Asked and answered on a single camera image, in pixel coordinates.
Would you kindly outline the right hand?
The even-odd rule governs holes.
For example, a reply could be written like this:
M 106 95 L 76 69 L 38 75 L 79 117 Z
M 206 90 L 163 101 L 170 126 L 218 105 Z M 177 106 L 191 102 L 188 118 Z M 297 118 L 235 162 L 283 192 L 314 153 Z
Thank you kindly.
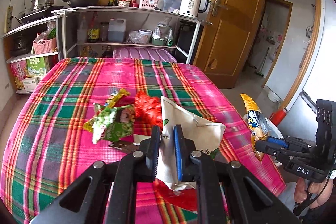
M 320 184 L 312 182 L 308 186 L 307 191 L 313 194 L 321 193 L 321 195 L 311 204 L 310 208 L 315 209 L 316 207 L 322 206 L 324 203 L 326 203 L 331 196 L 333 187 L 333 180 L 329 180 L 328 183 L 326 183 L 325 180 Z M 297 203 L 303 203 L 307 199 L 307 191 L 305 180 L 299 177 L 294 191 L 294 201 Z

